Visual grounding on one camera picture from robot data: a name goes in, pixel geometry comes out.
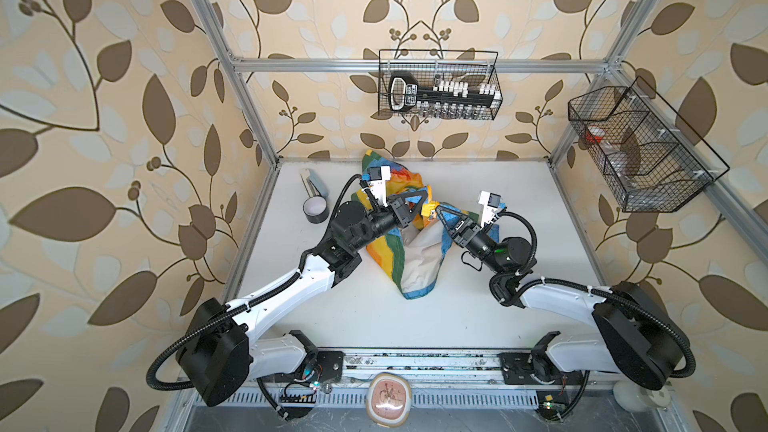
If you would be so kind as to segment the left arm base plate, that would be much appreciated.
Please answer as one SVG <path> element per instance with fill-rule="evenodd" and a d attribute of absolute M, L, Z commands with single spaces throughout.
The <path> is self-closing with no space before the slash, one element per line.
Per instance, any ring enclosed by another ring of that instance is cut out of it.
<path fill-rule="evenodd" d="M 294 371 L 268 375 L 264 380 L 271 383 L 335 383 L 342 377 L 344 357 L 340 350 L 310 353 Z"/>

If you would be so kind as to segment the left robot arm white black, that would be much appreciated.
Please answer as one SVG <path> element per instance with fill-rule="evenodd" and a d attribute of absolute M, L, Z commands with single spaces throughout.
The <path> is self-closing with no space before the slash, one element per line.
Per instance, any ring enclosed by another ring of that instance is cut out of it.
<path fill-rule="evenodd" d="M 262 289 L 225 304 L 204 302 L 184 336 L 151 363 L 147 385 L 156 391 L 194 389 L 216 406 L 251 379 L 289 375 L 312 366 L 313 344 L 300 332 L 276 339 L 264 333 L 309 299 L 331 290 L 361 263 L 360 252 L 394 229 L 407 228 L 430 200 L 427 188 L 387 197 L 366 208 L 337 203 L 327 230 L 302 252 L 296 269 Z"/>

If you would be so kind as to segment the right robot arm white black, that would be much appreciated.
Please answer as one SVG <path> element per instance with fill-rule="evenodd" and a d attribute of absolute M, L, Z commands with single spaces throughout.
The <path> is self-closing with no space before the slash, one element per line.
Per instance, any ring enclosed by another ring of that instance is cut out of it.
<path fill-rule="evenodd" d="M 489 291 L 501 306 L 549 311 L 595 330 L 581 338 L 554 331 L 532 348 L 557 371 L 619 373 L 649 390 L 695 373 L 689 338 L 640 287 L 627 281 L 594 287 L 535 275 L 538 236 L 522 215 L 505 208 L 492 212 L 492 221 L 511 218 L 528 232 L 527 238 L 496 241 L 491 222 L 479 223 L 447 205 L 434 214 L 456 245 L 492 270 Z"/>

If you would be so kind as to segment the rainbow striped jacket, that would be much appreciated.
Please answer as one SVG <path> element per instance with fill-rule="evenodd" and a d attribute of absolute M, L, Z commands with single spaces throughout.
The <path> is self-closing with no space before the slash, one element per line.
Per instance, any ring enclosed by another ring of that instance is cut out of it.
<path fill-rule="evenodd" d="M 387 193 L 399 194 L 416 190 L 429 191 L 420 174 L 369 150 L 362 159 L 362 171 L 388 166 L 391 177 Z M 435 287 L 441 265 L 453 245 L 438 218 L 417 217 L 408 228 L 394 228 L 366 246 L 371 258 L 397 286 L 407 300 L 429 294 Z"/>

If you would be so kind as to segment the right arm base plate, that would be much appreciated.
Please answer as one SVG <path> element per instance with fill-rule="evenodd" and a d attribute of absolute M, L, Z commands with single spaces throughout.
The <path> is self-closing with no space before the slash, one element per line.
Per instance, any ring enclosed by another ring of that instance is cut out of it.
<path fill-rule="evenodd" d="M 498 355 L 506 385 L 569 386 L 581 385 L 580 371 L 562 372 L 544 353 L 505 352 Z"/>

